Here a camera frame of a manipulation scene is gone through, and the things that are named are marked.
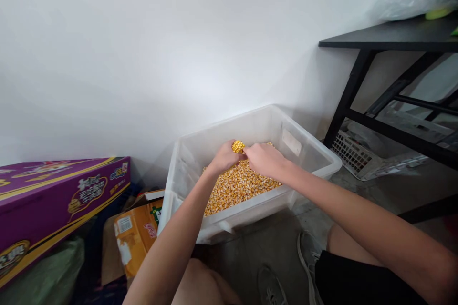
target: shoe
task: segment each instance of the shoe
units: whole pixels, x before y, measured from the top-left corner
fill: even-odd
[[[275,273],[265,264],[258,270],[258,290],[262,305],[288,305],[286,294]]]
[[[297,254],[307,274],[310,305],[323,304],[315,283],[315,263],[320,258],[320,254],[323,250],[324,248],[322,245],[310,234],[310,232],[303,230],[297,236]]]

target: black shorts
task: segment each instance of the black shorts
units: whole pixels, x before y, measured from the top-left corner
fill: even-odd
[[[388,268],[377,267],[323,251],[315,280],[324,305],[427,304]]]

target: person's left hand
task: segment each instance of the person's left hand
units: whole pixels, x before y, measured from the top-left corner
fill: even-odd
[[[235,140],[225,142],[216,153],[207,170],[214,171],[218,175],[235,165],[238,161],[246,160],[247,156],[235,153],[232,150],[232,144]]]

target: corn kernel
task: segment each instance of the corn kernel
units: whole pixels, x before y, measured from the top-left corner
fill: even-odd
[[[239,153],[243,150],[243,148],[245,148],[245,144],[243,144],[241,141],[235,141],[233,144],[232,144],[232,150],[235,152],[235,153]]]
[[[248,160],[239,161],[236,166],[219,176],[205,208],[204,217],[223,211],[281,185],[282,183],[253,171]]]

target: purple cardboard box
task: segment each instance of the purple cardboard box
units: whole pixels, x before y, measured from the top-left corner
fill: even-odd
[[[130,185],[130,157],[0,167],[0,288]]]

